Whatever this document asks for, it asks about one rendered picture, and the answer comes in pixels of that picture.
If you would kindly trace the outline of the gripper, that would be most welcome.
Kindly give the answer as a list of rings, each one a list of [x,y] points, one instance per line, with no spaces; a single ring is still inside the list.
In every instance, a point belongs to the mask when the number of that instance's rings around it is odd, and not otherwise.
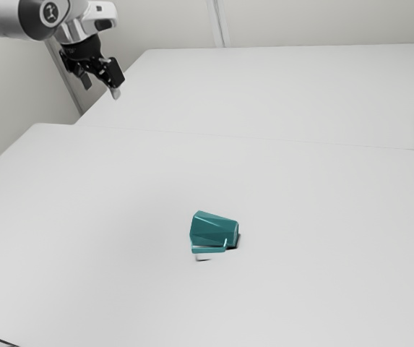
[[[125,76],[116,58],[106,59],[102,54],[99,35],[91,35],[79,43],[61,44],[59,54],[66,70],[80,80],[84,89],[92,87],[89,72],[107,86],[114,100],[120,98]]]

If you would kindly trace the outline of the teal faceted mug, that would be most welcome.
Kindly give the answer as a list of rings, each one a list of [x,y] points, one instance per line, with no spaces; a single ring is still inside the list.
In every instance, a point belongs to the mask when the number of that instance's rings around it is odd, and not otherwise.
[[[199,210],[192,218],[189,238],[193,254],[223,253],[238,246],[239,224]]]

